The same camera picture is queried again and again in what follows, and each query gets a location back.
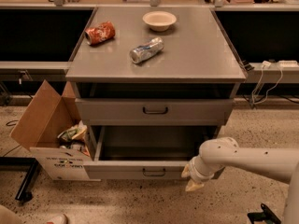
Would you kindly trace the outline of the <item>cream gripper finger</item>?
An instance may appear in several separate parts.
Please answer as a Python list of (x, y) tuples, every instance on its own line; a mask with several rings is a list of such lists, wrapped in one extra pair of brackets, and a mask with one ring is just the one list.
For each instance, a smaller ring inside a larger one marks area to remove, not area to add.
[(192, 192), (192, 191), (196, 191), (198, 189), (201, 189), (203, 186), (204, 186), (203, 183), (196, 183), (193, 180), (189, 180), (185, 190), (187, 192)]

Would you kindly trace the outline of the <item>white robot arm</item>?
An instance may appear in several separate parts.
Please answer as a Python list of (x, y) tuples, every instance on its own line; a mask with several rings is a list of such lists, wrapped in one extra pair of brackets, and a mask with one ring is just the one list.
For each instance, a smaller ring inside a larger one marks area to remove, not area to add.
[(205, 141), (184, 167), (181, 176), (188, 178), (186, 191), (194, 191), (214, 177), (219, 170), (231, 166), (262, 175), (289, 185), (282, 224), (299, 221), (299, 149), (240, 147), (231, 137)]

